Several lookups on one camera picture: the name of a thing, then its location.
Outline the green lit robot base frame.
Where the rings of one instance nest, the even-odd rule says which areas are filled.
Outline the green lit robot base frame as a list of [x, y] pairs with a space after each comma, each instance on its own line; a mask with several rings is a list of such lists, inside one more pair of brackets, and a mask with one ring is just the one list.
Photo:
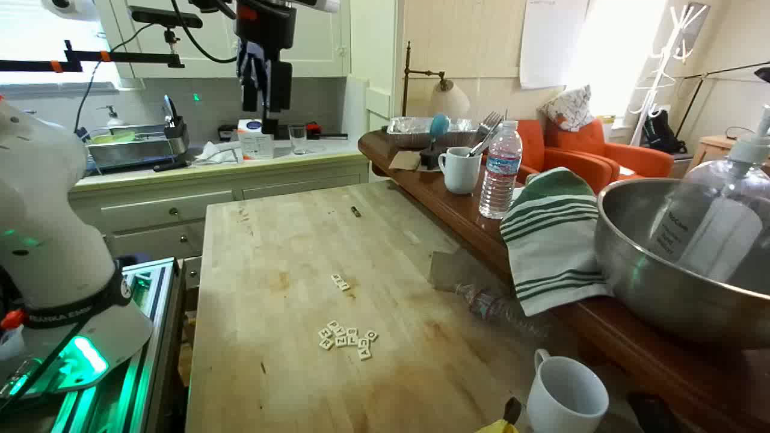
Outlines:
[[128, 316], [3, 334], [3, 433], [161, 433], [174, 422], [178, 263], [128, 265]]

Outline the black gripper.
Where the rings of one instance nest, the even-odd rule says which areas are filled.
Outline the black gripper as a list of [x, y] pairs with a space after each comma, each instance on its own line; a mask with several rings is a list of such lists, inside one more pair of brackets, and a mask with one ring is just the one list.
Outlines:
[[297, 9], [271, 0], [237, 0], [237, 73], [246, 110], [279, 114], [291, 103], [291, 66], [279, 57], [293, 47]]

